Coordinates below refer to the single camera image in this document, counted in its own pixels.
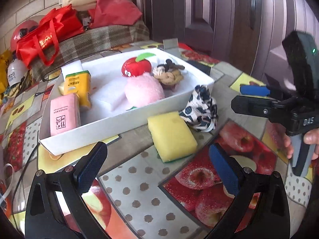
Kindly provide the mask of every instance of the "brick wall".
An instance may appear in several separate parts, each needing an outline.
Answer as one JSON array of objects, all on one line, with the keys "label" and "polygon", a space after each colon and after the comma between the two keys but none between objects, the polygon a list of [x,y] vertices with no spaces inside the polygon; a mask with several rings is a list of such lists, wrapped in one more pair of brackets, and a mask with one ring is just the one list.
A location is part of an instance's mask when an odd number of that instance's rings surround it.
[{"label": "brick wall", "polygon": [[0,54],[10,48],[12,34],[21,22],[59,7],[59,0],[7,0],[0,13]]}]

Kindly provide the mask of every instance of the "red tote bag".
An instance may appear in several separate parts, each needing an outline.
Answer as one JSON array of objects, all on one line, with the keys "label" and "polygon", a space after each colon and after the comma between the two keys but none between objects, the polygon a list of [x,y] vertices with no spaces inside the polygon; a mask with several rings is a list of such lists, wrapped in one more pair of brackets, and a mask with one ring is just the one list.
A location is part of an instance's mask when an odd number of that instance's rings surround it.
[{"label": "red tote bag", "polygon": [[[17,42],[17,58],[22,60],[29,69],[31,69],[30,63],[37,56],[46,66],[53,64],[59,53],[59,42],[84,32],[76,13],[72,5],[51,10],[40,21],[38,28]],[[54,45],[55,53],[48,60],[43,50],[51,45]]]},{"label": "red tote bag", "polygon": [[134,25],[142,13],[130,0],[97,0],[96,8],[89,10],[90,28],[109,25]]}]

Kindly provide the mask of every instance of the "pink plush toy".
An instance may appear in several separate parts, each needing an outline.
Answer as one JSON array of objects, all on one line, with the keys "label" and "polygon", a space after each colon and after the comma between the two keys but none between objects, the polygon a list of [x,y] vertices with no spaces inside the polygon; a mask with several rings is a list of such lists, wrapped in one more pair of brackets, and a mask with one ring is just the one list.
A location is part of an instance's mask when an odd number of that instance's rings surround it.
[{"label": "pink plush toy", "polygon": [[165,98],[162,86],[149,73],[128,78],[124,92],[129,103],[135,107],[143,107]]}]

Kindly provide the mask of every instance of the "yellow sponge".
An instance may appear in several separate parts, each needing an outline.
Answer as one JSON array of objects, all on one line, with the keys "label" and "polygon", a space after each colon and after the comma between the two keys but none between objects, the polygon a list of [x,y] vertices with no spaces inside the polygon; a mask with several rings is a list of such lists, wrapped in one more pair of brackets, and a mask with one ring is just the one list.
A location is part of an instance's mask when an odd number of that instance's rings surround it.
[{"label": "yellow sponge", "polygon": [[164,163],[195,153],[197,142],[178,112],[149,117],[147,120],[154,145]]}]

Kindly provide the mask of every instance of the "white cardboard tray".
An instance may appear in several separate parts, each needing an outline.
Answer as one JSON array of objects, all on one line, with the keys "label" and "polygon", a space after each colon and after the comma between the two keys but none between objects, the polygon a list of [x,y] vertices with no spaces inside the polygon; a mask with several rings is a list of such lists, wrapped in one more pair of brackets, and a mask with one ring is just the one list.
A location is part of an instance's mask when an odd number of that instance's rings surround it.
[{"label": "white cardboard tray", "polygon": [[150,116],[183,110],[192,91],[198,84],[206,85],[212,91],[214,80],[211,77],[187,62],[162,50],[153,48],[116,54],[83,63],[83,70],[90,71],[91,87],[96,87],[96,89],[91,91],[91,98],[96,97],[94,93],[100,93],[101,89],[105,89],[107,84],[114,80],[123,83],[123,85],[119,85],[121,86],[119,89],[124,89],[127,77],[123,77],[121,73],[123,63],[129,58],[145,52],[155,54],[161,61],[160,63],[164,63],[169,58],[185,67],[184,80],[181,81],[175,92],[165,91],[166,98],[129,111],[127,109],[132,105],[129,105],[126,98],[113,111],[110,111],[109,107],[104,103],[97,103],[92,100],[92,108],[86,112],[81,112],[81,127],[50,136],[50,105],[52,99],[61,96],[58,88],[64,81],[61,74],[44,108],[39,131],[40,143],[49,152],[57,156],[142,126],[147,123],[147,118]]}]

